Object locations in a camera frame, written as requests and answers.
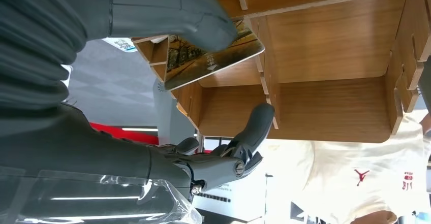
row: clear plastic bag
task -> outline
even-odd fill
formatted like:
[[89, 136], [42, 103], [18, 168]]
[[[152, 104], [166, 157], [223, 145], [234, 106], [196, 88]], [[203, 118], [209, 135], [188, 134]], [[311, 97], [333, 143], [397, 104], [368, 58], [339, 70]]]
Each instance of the clear plastic bag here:
[[167, 181], [0, 167], [0, 224], [190, 223], [197, 210]]

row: card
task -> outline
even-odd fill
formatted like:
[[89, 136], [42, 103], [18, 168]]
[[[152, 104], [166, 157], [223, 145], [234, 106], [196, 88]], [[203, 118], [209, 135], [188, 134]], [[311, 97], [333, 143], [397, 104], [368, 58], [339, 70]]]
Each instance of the card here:
[[207, 52], [178, 35], [169, 36], [165, 89], [173, 90], [247, 60], [265, 50], [244, 21], [234, 22], [237, 37], [220, 52]]

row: red print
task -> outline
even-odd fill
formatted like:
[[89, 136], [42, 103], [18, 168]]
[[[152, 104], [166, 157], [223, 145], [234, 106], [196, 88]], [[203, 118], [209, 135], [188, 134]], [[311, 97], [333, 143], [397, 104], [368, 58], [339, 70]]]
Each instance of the red print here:
[[403, 190], [408, 191], [409, 189], [412, 189], [413, 186], [411, 181], [413, 180], [413, 173], [404, 172], [404, 180], [406, 181], [403, 181]]
[[357, 184], [357, 186], [359, 186], [359, 184], [360, 184], [361, 182], [363, 182], [363, 180], [364, 180], [364, 178], [365, 178], [365, 174], [367, 174], [369, 171], [366, 171], [366, 172], [364, 172], [364, 173], [360, 173], [360, 172], [358, 172], [358, 170], [355, 170], [355, 172], [356, 172], [357, 174], [359, 174], [359, 182], [358, 182], [358, 184]]

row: wooden cubby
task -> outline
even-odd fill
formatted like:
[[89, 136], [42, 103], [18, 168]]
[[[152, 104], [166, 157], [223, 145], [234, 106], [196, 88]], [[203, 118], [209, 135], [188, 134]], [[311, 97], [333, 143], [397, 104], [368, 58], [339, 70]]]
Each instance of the wooden cubby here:
[[[267, 102], [275, 107], [269, 138], [383, 142], [418, 98], [430, 1], [219, 0], [265, 52], [172, 96], [206, 136], [235, 136]], [[149, 63], [163, 80], [166, 63], [157, 61]]]

